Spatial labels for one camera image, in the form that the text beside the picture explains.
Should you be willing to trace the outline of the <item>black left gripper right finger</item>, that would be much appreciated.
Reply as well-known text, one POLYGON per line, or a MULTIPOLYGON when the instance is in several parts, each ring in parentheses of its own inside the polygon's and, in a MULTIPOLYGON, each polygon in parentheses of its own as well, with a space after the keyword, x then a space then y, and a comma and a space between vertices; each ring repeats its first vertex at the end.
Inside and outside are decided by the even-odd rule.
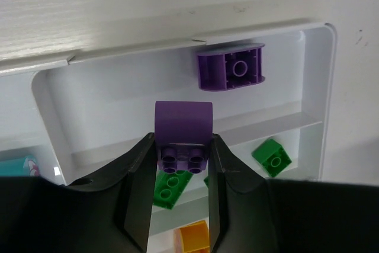
POLYGON ((377 252, 378 188, 266 179, 219 135, 208 161, 211 252, 377 252))

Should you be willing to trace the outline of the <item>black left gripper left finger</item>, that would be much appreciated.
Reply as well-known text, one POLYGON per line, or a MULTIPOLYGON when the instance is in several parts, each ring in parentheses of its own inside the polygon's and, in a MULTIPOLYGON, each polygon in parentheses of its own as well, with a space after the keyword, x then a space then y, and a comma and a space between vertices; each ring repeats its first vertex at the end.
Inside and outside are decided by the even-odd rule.
POLYGON ((146 252, 157 154, 153 133, 67 186, 1 178, 2 252, 146 252))

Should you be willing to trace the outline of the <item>yellow lego brick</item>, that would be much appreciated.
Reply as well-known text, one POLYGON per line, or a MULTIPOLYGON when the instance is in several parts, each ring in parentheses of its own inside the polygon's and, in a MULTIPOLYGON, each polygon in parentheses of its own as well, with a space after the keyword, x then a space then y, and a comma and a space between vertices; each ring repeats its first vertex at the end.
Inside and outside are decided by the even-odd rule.
POLYGON ((210 237, 207 222, 198 222, 174 230, 174 252, 209 253, 210 237))

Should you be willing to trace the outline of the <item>teal lego brick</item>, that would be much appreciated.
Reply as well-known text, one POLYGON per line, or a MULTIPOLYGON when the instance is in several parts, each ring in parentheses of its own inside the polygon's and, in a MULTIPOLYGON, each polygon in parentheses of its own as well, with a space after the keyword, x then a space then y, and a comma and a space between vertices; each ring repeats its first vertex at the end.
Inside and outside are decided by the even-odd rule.
POLYGON ((1 161, 2 177, 35 177, 40 175, 38 163, 33 155, 1 161))

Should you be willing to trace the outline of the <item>purple lego brick front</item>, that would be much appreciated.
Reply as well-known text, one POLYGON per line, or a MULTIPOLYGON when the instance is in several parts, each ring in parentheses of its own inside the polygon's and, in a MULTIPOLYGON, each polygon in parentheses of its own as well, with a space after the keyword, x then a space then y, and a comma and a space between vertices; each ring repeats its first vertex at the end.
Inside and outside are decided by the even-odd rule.
POLYGON ((213 137, 213 104, 195 101, 155 103, 155 143, 165 173, 206 169, 213 137))

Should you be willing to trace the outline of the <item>purple lego brick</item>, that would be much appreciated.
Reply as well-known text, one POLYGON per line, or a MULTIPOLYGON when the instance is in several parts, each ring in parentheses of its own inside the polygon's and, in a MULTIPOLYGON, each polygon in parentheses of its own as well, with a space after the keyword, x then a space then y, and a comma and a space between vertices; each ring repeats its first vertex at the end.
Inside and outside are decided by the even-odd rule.
POLYGON ((213 137, 213 104, 195 101, 155 103, 155 143, 165 173, 206 169, 213 137))
POLYGON ((234 44, 196 52, 198 85, 219 92, 261 84, 263 43, 234 44))

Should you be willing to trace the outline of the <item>green lego brick small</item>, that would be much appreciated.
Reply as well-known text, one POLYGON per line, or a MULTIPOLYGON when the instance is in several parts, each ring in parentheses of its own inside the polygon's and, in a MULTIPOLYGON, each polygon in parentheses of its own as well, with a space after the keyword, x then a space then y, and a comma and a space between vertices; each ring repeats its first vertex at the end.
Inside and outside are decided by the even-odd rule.
POLYGON ((204 178, 204 184, 209 188, 209 177, 204 178))

